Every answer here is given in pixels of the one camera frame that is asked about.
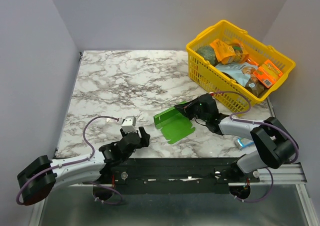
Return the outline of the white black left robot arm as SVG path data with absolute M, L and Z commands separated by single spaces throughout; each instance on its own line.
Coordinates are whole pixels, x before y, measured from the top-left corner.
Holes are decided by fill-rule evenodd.
M 136 132 L 122 132 L 121 135 L 120 141 L 104 145 L 85 156 L 67 159 L 39 156 L 17 175 L 20 186 L 16 196 L 17 204 L 36 204 L 51 191 L 64 186 L 108 182 L 113 167 L 127 161 L 137 149 L 150 144 L 151 136 L 143 127 L 139 127 Z

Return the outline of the green paper box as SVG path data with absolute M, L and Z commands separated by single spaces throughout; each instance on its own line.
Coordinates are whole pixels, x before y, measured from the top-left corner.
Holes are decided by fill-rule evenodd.
M 174 144 L 194 133 L 196 128 L 174 106 L 153 117 L 155 128 L 160 130 L 168 144 Z

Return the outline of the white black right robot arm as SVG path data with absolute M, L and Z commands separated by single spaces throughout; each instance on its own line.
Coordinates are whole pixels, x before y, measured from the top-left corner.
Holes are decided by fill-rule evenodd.
M 298 144 L 275 117 L 252 121 L 223 114 L 219 112 L 210 93 L 177 104 L 175 108 L 189 120 L 204 121 L 206 128 L 214 134 L 233 135 L 253 141 L 256 150 L 238 158 L 228 169 L 234 181 L 243 181 L 257 169 L 278 169 L 284 163 L 293 163 L 298 159 Z

